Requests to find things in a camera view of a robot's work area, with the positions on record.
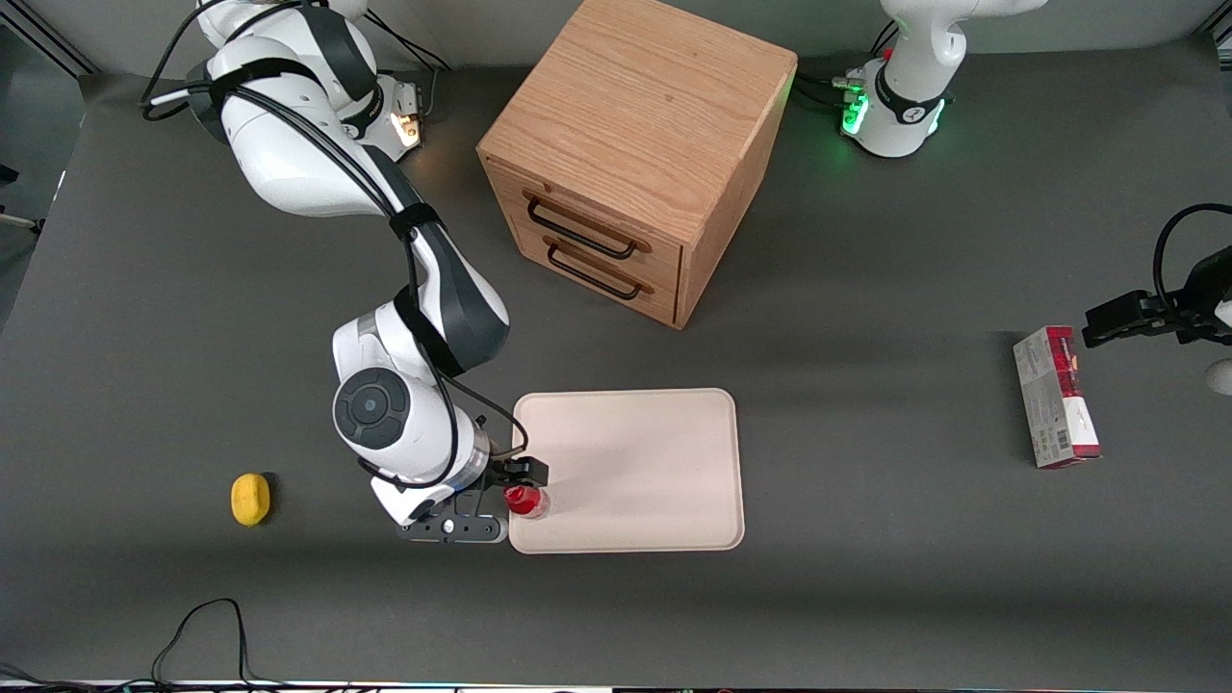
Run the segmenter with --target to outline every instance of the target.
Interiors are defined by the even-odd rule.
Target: gray tabletop
[[[143,122],[134,79],[90,84],[0,342],[0,658],[137,676],[232,596],[282,678],[1227,689],[1232,400],[1201,376],[1230,354],[1084,353],[1105,457],[1060,472],[1010,355],[1146,287],[1163,222],[1227,201],[1216,70],[1196,39],[972,57],[902,162],[792,105],[683,333],[517,255],[473,147],[525,72],[446,74],[403,168],[514,324],[466,381],[738,406],[739,547],[547,557],[395,539],[330,427],[331,330],[404,281],[383,223],[280,213],[191,118]],[[1178,232],[1169,280],[1227,228]],[[245,471],[281,480],[262,529],[229,514]],[[233,676],[233,638],[205,614],[168,672]]]

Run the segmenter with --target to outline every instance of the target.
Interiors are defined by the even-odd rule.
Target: black metal handle
[[[556,223],[552,219],[548,219],[548,218],[545,218],[545,217],[541,217],[541,216],[536,215],[535,210],[538,208],[538,206],[540,206],[538,197],[531,197],[531,203],[526,206],[526,216],[529,216],[532,222],[535,222],[535,223],[537,223],[537,224],[540,224],[540,226],[542,226],[545,228],[552,229],[552,231],[559,233],[561,236],[568,238],[569,240],[574,240],[577,243],[580,243],[580,244],[585,245],[586,248],[590,248],[591,250],[594,250],[596,253],[602,253],[604,255],[607,255],[609,258],[612,258],[614,260],[627,260],[628,256],[633,254],[633,250],[637,249],[637,243],[633,243],[632,240],[630,240],[628,247],[625,248],[623,250],[617,250],[615,248],[609,248],[609,247],[604,245],[602,243],[598,243],[595,240],[591,240],[591,239],[586,238],[585,236],[579,234],[578,232],[569,231],[569,229],[564,228],[563,226]]]
[[[556,252],[559,250],[559,248],[561,248],[559,245],[557,245],[556,243],[553,243],[552,247],[547,249],[547,261],[552,263],[553,268],[559,268],[559,269],[564,270],[565,273],[568,273],[569,275],[575,276],[575,277],[580,279],[582,281],[585,281],[586,284],[589,284],[590,286],[594,286],[595,289],[599,289],[600,291],[606,291],[607,293],[611,293],[612,296],[620,298],[621,301],[632,301],[633,298],[637,297],[638,293],[642,292],[642,285],[641,284],[634,284],[633,289],[630,290],[630,291],[621,291],[620,289],[616,289],[615,286],[612,286],[610,284],[605,284],[602,281],[599,281],[598,279],[590,276],[589,274],[586,274],[586,273],[584,273],[584,271],[582,271],[579,269],[570,268],[569,265],[567,265],[567,264],[562,263],[561,260],[556,259]]]

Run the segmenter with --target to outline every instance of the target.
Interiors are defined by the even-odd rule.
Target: wood grain
[[[736,174],[723,190],[718,203],[711,210],[711,216],[706,221],[706,232],[702,233],[697,245],[691,253],[681,259],[680,268],[680,296],[676,302],[676,322],[684,327],[692,317],[701,292],[710,284],[718,268],[718,261],[727,250],[727,244],[736,236],[736,228],[744,219],[744,212],[753,202],[754,195],[761,187],[761,179],[765,176],[766,165],[770,163],[770,152],[774,149],[775,136],[779,133],[779,123],[782,120],[782,111],[787,106],[787,96],[791,92],[791,76],[784,75],[780,85],[779,99],[774,107],[766,112],[765,122],[758,128],[756,137],[749,142]]]
[[[478,152],[517,248],[684,328],[765,174],[796,55],[654,0],[585,0]],[[532,219],[609,247],[612,259]]]
[[[795,64],[653,0],[586,0],[479,150],[691,247]]]

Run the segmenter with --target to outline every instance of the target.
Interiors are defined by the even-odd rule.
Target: yellow object
[[[244,527],[256,527],[270,514],[270,482],[249,472],[232,483],[232,514]]]

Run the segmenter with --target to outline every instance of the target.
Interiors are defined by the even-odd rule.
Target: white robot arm
[[[349,112],[367,107],[362,90],[379,92],[372,53],[349,21],[366,2],[198,7],[218,52],[190,75],[184,95],[230,146],[256,194],[292,215],[387,216],[403,242],[411,282],[334,333],[333,414],[381,504],[405,528],[504,461],[492,459],[487,435],[452,404],[442,379],[496,355],[508,312],[394,164],[400,148],[391,153],[389,138],[372,141],[347,126]],[[500,478],[546,482],[546,467],[533,465]]]
[[[1047,0],[881,0],[898,23],[898,42],[887,62],[880,57],[848,72],[860,95],[844,116],[843,133],[878,157],[914,153],[936,129],[944,94],[967,55],[958,22],[1008,17]]]

